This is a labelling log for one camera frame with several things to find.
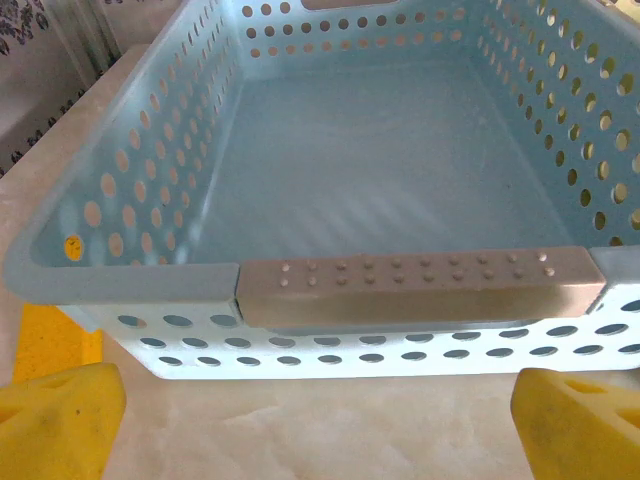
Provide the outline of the light blue perforated plastic basket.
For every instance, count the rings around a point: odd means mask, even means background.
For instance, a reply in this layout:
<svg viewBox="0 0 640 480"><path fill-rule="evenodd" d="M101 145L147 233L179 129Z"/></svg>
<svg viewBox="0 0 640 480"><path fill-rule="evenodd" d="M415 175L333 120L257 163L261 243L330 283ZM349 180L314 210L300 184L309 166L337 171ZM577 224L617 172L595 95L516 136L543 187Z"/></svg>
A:
<svg viewBox="0 0 640 480"><path fill-rule="evenodd" d="M640 367L640 25L188 0L6 287L165 379Z"/></svg>

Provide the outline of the yellow rectangular block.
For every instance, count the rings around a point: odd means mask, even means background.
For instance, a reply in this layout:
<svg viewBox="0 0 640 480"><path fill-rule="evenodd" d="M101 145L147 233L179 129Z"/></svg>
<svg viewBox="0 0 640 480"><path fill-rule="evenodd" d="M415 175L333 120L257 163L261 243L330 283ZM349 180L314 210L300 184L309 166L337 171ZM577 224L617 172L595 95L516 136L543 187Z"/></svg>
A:
<svg viewBox="0 0 640 480"><path fill-rule="evenodd" d="M88 333L59 308L25 303L12 382L103 361L103 334Z"/></svg>

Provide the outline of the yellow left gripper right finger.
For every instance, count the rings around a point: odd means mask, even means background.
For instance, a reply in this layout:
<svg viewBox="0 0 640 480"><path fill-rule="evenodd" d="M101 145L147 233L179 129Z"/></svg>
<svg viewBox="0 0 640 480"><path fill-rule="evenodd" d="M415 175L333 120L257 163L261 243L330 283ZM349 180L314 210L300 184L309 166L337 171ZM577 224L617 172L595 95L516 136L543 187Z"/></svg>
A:
<svg viewBox="0 0 640 480"><path fill-rule="evenodd" d="M510 411L535 480L640 480L640 390L528 368Z"/></svg>

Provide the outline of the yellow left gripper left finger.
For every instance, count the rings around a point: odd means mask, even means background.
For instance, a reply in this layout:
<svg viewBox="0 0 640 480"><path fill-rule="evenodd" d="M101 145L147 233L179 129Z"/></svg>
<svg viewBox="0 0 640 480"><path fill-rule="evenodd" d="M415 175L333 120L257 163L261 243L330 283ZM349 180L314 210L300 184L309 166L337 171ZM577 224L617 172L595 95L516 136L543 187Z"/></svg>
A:
<svg viewBox="0 0 640 480"><path fill-rule="evenodd" d="M0 480L101 480L126 408L116 365L0 388Z"/></svg>

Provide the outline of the aluminium frame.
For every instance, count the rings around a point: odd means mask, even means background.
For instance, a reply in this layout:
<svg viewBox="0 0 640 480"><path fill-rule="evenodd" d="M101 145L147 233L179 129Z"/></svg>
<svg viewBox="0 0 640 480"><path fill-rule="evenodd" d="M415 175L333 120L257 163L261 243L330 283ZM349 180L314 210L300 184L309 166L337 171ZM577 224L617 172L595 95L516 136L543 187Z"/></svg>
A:
<svg viewBox="0 0 640 480"><path fill-rule="evenodd" d="M60 38L85 89L122 56L105 13L112 0L43 0L51 26Z"/></svg>

